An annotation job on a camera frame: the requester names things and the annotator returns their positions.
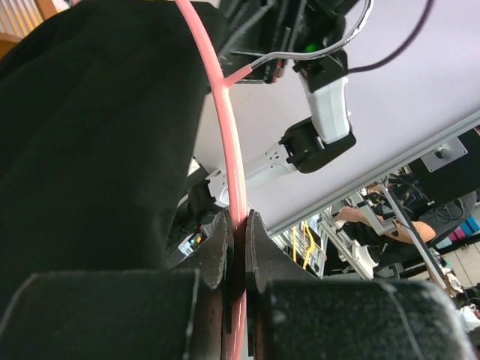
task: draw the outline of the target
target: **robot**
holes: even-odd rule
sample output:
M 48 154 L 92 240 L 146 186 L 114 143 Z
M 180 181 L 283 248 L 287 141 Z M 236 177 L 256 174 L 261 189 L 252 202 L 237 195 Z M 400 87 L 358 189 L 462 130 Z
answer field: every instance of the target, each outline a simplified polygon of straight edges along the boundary
M 301 0 L 301 1 L 236 1 L 223 0 L 220 11 L 229 20 L 232 29 L 243 25 L 230 34 L 219 51 L 220 63 L 225 75 L 254 63 L 256 59 L 271 52 L 312 53 L 327 49 L 342 39 L 351 39 L 354 31 L 360 31 L 373 2 L 364 1 L 361 20 L 356 29 L 345 35 L 346 14 L 358 0 Z M 294 61 L 293 70 L 303 85 L 311 116 L 289 127 L 284 135 L 262 154 L 245 165 L 247 189 L 251 190 L 291 173 L 313 173 L 356 144 L 356 138 L 348 119 L 344 89 L 348 75 L 370 71 L 393 60 L 414 40 L 430 13 L 433 1 L 428 1 L 424 13 L 412 34 L 390 56 L 376 64 L 349 69 L 345 50 L 338 49 L 322 58 L 309 61 Z M 243 83 L 275 83 L 283 74 L 287 59 L 273 59 L 247 76 Z M 353 203 L 367 215 L 373 212 L 365 206 L 357 194 Z M 178 204 L 172 229 L 167 242 L 167 252 L 176 249 L 184 239 L 190 238 L 205 224 L 210 224 L 215 215 L 227 208 L 228 187 L 224 168 L 218 168 L 192 184 Z M 392 220 L 381 224 L 371 216 L 377 232 L 395 231 Z M 342 247 L 341 238 L 335 232 L 333 217 L 325 214 L 324 226 L 329 228 L 335 246 Z M 343 248 L 346 258 L 361 263 L 365 278 L 373 277 L 372 268 L 377 265 L 355 242 Z

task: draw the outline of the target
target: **person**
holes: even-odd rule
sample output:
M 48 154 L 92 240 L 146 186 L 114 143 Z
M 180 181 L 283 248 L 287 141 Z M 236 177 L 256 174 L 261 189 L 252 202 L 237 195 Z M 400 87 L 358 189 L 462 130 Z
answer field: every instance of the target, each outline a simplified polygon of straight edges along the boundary
M 476 204 L 477 196 L 474 191 L 446 204 L 432 206 L 413 174 L 394 176 L 393 179 L 395 181 L 389 188 L 399 199 L 417 233 L 428 246 L 434 245 L 437 240 L 442 241 L 453 233 L 471 215 Z M 383 195 L 377 190 L 378 187 L 371 187 L 368 197 L 373 195 L 376 199 L 382 198 Z M 393 215 L 384 198 L 374 206 L 374 211 L 381 221 Z M 344 207 L 335 219 L 346 221 L 342 229 L 360 245 L 368 246 L 372 259 L 379 263 L 379 267 L 401 263 L 418 255 L 407 228 L 398 221 L 395 221 L 396 232 L 377 235 L 358 208 Z M 348 266 L 347 262 L 340 260 L 334 246 L 328 246 L 326 253 L 324 275 L 337 274 Z

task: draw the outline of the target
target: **black plastic part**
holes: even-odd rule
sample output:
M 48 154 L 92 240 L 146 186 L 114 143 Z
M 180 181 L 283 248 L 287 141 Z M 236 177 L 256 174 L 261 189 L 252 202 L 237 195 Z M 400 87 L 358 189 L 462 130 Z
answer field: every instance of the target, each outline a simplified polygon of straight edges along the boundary
M 209 181 L 202 180 L 188 189 L 188 199 L 178 208 L 170 229 L 167 248 L 178 246 L 186 236 L 195 233 L 200 225 L 210 224 L 222 210 L 215 205 L 209 190 Z
M 175 271 L 31 277 L 0 324 L 0 359 L 220 359 L 228 219 Z
M 295 165 L 300 173 L 308 174 L 321 169 L 356 144 L 350 132 L 343 139 L 332 144 L 323 144 L 311 118 L 290 127 L 280 141 L 289 153 L 287 161 Z
M 226 1 L 220 2 L 220 11 L 228 17 L 232 12 L 235 16 L 240 16 L 237 21 L 238 25 L 231 28 L 231 34 L 239 27 L 239 24 L 249 20 L 266 1 L 250 0 L 250 1 Z M 220 59 L 223 73 L 225 76 L 237 71 L 239 68 L 250 64 L 255 59 L 266 53 L 274 51 L 287 51 L 291 41 L 294 41 L 295 34 L 292 29 L 298 17 L 303 14 L 300 8 L 299 0 L 278 0 L 274 6 L 267 12 L 264 17 L 236 43 L 233 44 L 231 50 Z M 246 9 L 243 15 L 239 15 L 242 6 Z M 270 61 L 264 64 L 252 73 L 250 73 L 241 83 L 273 83 L 280 77 L 286 61 L 282 59 Z
M 256 360 L 476 359 L 453 303 L 432 283 L 316 279 L 253 211 L 246 245 Z
M 326 56 L 313 61 L 300 61 L 293 67 L 307 82 L 311 93 L 335 80 L 348 75 L 347 53 L 343 50 L 337 51 L 334 55 Z
M 328 0 L 328 2 L 332 3 L 331 6 L 334 7 L 337 14 L 345 15 L 352 10 L 359 0 Z
M 429 172 L 422 159 L 409 163 L 429 199 L 444 204 L 480 189 L 480 135 L 472 129 L 458 137 L 468 153 L 441 169 Z

